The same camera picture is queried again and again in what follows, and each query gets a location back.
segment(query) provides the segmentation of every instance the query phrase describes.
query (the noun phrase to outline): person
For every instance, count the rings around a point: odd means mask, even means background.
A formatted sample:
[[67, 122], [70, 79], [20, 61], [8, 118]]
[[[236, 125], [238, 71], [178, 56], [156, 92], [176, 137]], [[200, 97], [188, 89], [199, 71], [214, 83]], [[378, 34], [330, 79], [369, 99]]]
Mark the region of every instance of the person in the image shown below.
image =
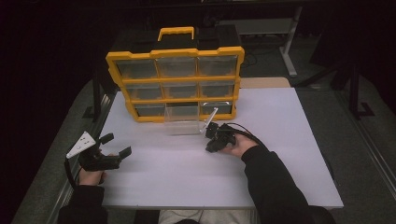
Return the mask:
[[[314, 223], [304, 195], [276, 153], [239, 133], [235, 134], [235, 140], [234, 146], [225, 147], [221, 152], [245, 163], [248, 192], [261, 223]], [[79, 185], [69, 204], [61, 208], [58, 223], [106, 223], [107, 212], [102, 207], [105, 190], [97, 186], [104, 174], [81, 170]], [[198, 221], [186, 218], [177, 224]]]

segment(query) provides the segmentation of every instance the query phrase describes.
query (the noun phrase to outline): dark background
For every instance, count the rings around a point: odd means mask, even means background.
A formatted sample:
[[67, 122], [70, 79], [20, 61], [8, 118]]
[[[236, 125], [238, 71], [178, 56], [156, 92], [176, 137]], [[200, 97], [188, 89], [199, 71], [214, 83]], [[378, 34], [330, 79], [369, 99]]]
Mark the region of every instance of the dark background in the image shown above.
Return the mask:
[[[220, 19], [293, 13], [292, 5], [272, 5], [271, 9], [149, 6], [149, 1], [132, 0], [0, 2], [0, 64], [5, 78], [2, 150], [6, 152], [1, 162], [0, 209], [6, 214], [2, 223], [13, 218], [79, 91], [95, 71], [106, 74], [105, 57], [120, 29], [207, 27]], [[377, 86], [396, 113], [395, 15], [394, 3], [336, 1], [330, 7], [307, 6], [297, 33], [322, 34], [315, 63], [331, 66], [350, 53], [361, 74]], [[109, 76], [102, 79], [109, 81]]]

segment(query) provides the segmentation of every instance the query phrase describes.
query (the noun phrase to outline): white table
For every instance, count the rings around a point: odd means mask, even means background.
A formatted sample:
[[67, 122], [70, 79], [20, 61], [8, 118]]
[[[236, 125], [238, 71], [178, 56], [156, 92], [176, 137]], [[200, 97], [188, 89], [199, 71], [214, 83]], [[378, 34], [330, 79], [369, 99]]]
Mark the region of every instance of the white table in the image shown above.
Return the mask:
[[[233, 122], [248, 128], [288, 167], [308, 203], [343, 203], [293, 88], [241, 89]], [[117, 94], [102, 134], [104, 154], [131, 146], [120, 169], [107, 171], [104, 205], [129, 208], [249, 209], [245, 164], [208, 153], [201, 135], [168, 135], [162, 123], [136, 123]]]

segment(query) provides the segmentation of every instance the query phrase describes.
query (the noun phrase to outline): black sleeve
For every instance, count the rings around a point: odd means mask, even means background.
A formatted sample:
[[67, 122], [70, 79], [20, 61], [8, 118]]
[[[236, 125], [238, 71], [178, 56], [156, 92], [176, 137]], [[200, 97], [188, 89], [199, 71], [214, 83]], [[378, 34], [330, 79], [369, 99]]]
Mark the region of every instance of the black sleeve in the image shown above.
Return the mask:
[[261, 223], [314, 223], [308, 203], [275, 152], [259, 146], [244, 153], [248, 191]]
[[96, 186], [77, 186], [69, 205], [61, 208], [59, 224], [106, 224], [107, 210], [102, 207], [105, 189]]

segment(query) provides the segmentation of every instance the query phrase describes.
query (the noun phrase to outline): gray carpet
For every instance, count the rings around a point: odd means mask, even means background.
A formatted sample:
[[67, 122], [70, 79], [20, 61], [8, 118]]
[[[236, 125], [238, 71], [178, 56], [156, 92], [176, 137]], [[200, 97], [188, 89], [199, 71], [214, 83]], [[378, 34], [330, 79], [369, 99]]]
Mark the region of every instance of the gray carpet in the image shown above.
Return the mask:
[[[242, 77], [287, 77], [293, 84], [323, 69], [309, 63], [318, 40], [316, 37], [297, 37], [293, 42], [290, 57], [298, 73], [295, 78], [289, 78], [277, 50], [277, 46], [281, 44], [279, 37], [268, 36], [263, 42], [262, 39], [251, 38], [245, 39], [248, 44], [246, 50], [247, 53], [252, 49], [254, 51], [252, 55], [247, 55], [250, 61], [241, 69]], [[329, 90], [331, 78], [332, 76], [327, 76], [314, 83], [311, 87], [316, 90], [305, 88], [298, 89], [297, 92], [319, 148], [332, 165], [335, 183], [345, 204], [342, 209], [332, 210], [332, 214], [337, 223], [341, 224], [394, 223], [395, 199], [370, 156], [357, 129], [356, 120], [345, 110], [346, 103], [343, 99], [347, 96], [347, 90]], [[389, 167], [394, 169], [395, 116], [365, 79], [361, 80], [361, 99], [369, 103], [375, 117], [362, 118], [360, 124], [366, 127]], [[13, 223], [53, 223], [57, 212], [54, 207], [64, 202], [64, 198], [60, 197], [66, 183], [64, 154], [80, 134], [92, 126], [91, 119], [82, 118], [86, 107], [91, 105], [92, 84], [87, 83], [70, 108]], [[109, 223], [133, 223], [133, 219], [134, 210], [109, 209]]]

